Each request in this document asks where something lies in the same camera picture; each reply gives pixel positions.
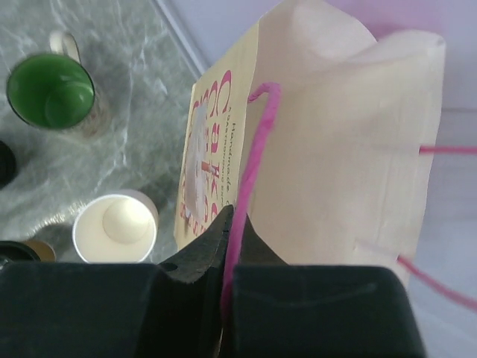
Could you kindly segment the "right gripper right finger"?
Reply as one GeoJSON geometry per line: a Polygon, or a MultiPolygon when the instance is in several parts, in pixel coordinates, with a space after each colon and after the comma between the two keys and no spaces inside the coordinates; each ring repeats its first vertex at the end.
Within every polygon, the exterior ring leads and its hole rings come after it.
{"type": "Polygon", "coordinates": [[[225,357],[425,357],[406,290],[381,266],[238,263],[253,230],[230,232],[225,357]]]}

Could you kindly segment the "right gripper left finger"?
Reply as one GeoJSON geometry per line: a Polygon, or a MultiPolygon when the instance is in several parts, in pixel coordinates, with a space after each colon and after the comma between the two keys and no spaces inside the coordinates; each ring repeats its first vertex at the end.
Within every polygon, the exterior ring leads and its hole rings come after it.
{"type": "Polygon", "coordinates": [[[7,261],[3,357],[215,357],[233,216],[159,264],[7,261]]]}

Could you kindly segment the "pink paper gift bag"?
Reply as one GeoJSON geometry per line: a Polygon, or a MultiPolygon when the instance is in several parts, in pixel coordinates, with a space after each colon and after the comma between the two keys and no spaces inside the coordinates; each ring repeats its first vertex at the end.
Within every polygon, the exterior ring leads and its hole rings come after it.
{"type": "Polygon", "coordinates": [[[417,269],[436,154],[446,43],[440,34],[372,26],[326,1],[283,1],[195,83],[174,238],[184,248],[221,209],[287,263],[417,269]]]}

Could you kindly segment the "brown paper coffee cup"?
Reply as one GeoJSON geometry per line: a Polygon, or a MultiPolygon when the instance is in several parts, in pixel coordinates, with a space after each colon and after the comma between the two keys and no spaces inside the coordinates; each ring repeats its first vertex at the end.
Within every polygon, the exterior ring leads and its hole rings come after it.
{"type": "Polygon", "coordinates": [[[42,262],[54,262],[56,260],[54,249],[47,242],[29,239],[24,241],[23,244],[31,248],[42,262]]]}

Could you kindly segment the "black plastic cup lid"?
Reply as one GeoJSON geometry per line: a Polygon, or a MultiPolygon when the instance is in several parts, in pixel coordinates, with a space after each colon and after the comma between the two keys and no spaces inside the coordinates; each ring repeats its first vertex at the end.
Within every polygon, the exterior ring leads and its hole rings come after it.
{"type": "Polygon", "coordinates": [[[8,263],[40,261],[40,256],[30,247],[15,241],[0,241],[0,261],[3,268],[8,263]]]}

